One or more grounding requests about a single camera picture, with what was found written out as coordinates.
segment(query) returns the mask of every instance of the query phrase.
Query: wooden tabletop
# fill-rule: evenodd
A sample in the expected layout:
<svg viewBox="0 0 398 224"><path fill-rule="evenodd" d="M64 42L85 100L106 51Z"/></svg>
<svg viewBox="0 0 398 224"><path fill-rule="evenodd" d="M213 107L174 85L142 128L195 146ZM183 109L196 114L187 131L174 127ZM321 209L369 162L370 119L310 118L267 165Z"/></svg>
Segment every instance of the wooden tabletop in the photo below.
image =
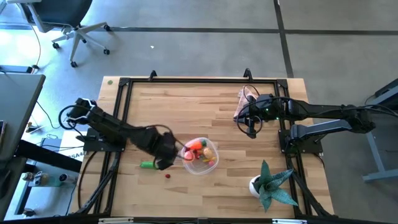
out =
<svg viewBox="0 0 398 224"><path fill-rule="evenodd" d="M99 93L98 106L110 114L113 112L119 78L104 77ZM290 97L308 101L303 79L288 79L288 84ZM274 87L270 84L254 86L260 93L274 93ZM256 139L247 137L233 122L239 101L238 92L242 87L242 84L229 83L135 83L128 123L135 126L167 125L183 142L198 137L209 138L218 148L220 162L216 169L206 175L189 173L178 158L174 166L164 171L141 169L140 163L151 161L153 157L128 143L119 167L112 216L294 217L291 205L275 200L270 209L264 212L258 199L249 192L249 181L260 174L263 159L269 164L271 173L286 170L286 163L279 149L279 122L264 123ZM301 123L312 124L312 120L306 119ZM103 157L104 153L97 153L88 165L81 186L82 203L98 185ZM333 213L322 163L311 154L302 157L308 188L323 207ZM165 174L170 174L171 178L166 179ZM290 193L288 181L282 188ZM105 190L103 204L107 191L108 188ZM299 190L298 195L304 212L302 193ZM75 194L71 212L76 210Z"/></svg>

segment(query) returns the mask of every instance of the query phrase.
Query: green leaf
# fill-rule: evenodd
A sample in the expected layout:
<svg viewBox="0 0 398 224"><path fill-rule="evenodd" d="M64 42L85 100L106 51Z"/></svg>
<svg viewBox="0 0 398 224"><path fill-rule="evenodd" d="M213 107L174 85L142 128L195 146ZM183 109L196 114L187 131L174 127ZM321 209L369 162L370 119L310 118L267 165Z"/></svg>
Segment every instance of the green leaf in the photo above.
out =
<svg viewBox="0 0 398 224"><path fill-rule="evenodd" d="M253 187L254 187L254 189L256 190L256 192L259 193L260 187L261 187L262 183L260 183L259 181L257 181L257 182L253 182L252 184L253 184Z"/></svg>
<svg viewBox="0 0 398 224"><path fill-rule="evenodd" d="M262 164L261 164L260 183L266 184L270 181L272 181L272 176L269 171L269 166L268 166L267 162L265 160L263 160Z"/></svg>
<svg viewBox="0 0 398 224"><path fill-rule="evenodd" d="M271 197L278 202L298 206L297 203L292 199L292 197L285 190L282 190L280 188L272 191Z"/></svg>
<svg viewBox="0 0 398 224"><path fill-rule="evenodd" d="M283 184L283 182L285 182L290 177L292 172L293 170L290 169L273 175L272 181L270 181L266 185L266 190L276 190L281 184Z"/></svg>
<svg viewBox="0 0 398 224"><path fill-rule="evenodd" d="M264 207L264 210L267 211L268 208L271 206L271 202L272 202L272 197L271 197L271 193L267 190L265 190L264 188L265 186L262 185L260 187L260 202L262 203L262 206Z"/></svg>

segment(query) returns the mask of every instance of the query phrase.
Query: clear plastic bowl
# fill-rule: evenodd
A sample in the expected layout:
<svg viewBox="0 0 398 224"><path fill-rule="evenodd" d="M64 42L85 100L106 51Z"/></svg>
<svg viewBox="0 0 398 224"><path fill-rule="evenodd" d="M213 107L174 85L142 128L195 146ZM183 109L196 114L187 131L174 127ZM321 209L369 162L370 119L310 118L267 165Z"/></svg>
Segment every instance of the clear plastic bowl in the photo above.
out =
<svg viewBox="0 0 398 224"><path fill-rule="evenodd" d="M193 159L192 161L185 161L184 159L182 159L182 163L184 164L184 167L191 173L191 174L195 174L195 175L203 175L203 174L208 174L210 171L212 171L217 165L218 165L218 152L217 152L217 148L216 146L207 138L196 138L193 139L191 141L189 141L188 143L186 143L185 145L187 147L190 147L194 142L196 141L202 141L205 140L206 141L206 147L208 147L212 152L214 157L216 157L216 159L214 160L214 165L213 166L209 166L208 162L203 162L202 159ZM182 157L184 157L185 155L185 150L186 148L183 147L180 151L180 155Z"/></svg>

